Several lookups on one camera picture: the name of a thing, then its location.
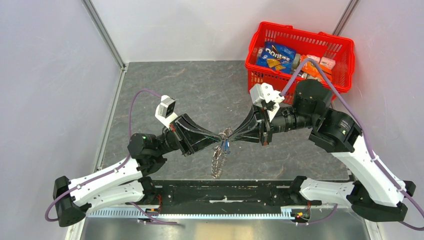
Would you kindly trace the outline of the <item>blue-headed key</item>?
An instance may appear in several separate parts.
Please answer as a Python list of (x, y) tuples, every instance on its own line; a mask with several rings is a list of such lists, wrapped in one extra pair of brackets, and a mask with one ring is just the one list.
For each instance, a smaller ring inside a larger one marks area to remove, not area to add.
[(230, 153), (230, 150), (229, 150), (229, 147), (230, 147), (230, 143), (229, 143), (229, 140), (228, 139), (225, 139), (223, 142), (222, 142), (222, 152), (225, 154), (225, 155), (228, 155), (229, 153)]

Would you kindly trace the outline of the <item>round keyring disc with keys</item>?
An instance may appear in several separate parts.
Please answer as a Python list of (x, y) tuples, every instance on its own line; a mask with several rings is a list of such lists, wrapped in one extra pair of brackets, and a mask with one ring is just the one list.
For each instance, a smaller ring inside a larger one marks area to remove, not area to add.
[(221, 137), (221, 143), (214, 148), (211, 163), (211, 176), (214, 179), (219, 179), (223, 174), (223, 166), (225, 165), (229, 154), (223, 153), (222, 142), (228, 139), (228, 136), (232, 134), (232, 132), (232, 128), (227, 127), (218, 134)]

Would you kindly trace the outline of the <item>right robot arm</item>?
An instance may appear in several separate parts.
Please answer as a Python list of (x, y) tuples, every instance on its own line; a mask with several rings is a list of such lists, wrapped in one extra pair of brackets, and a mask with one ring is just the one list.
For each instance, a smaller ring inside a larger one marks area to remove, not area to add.
[(412, 181), (397, 179), (371, 158), (361, 127), (348, 114), (330, 108), (333, 92), (317, 80), (303, 80), (295, 86), (290, 106), (279, 106), (268, 84), (250, 90), (252, 108), (229, 140), (268, 145), (274, 134), (310, 129), (309, 140), (339, 159), (355, 176), (354, 181), (319, 181), (297, 176), (282, 196), (284, 205), (334, 203), (350, 207), (372, 222), (401, 222), (408, 208), (405, 194), (413, 195)]

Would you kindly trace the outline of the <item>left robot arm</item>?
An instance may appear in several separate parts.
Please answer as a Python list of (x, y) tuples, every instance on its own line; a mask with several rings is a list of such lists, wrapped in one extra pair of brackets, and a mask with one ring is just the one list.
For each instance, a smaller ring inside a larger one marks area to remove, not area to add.
[(165, 154), (180, 151), (188, 156), (222, 141), (221, 136), (199, 126), (187, 114), (155, 117), (163, 125), (162, 133), (133, 133), (127, 146), (128, 154), (122, 160), (83, 177), (58, 177), (45, 219), (68, 227), (110, 206), (152, 204), (157, 191), (149, 175), (166, 163)]

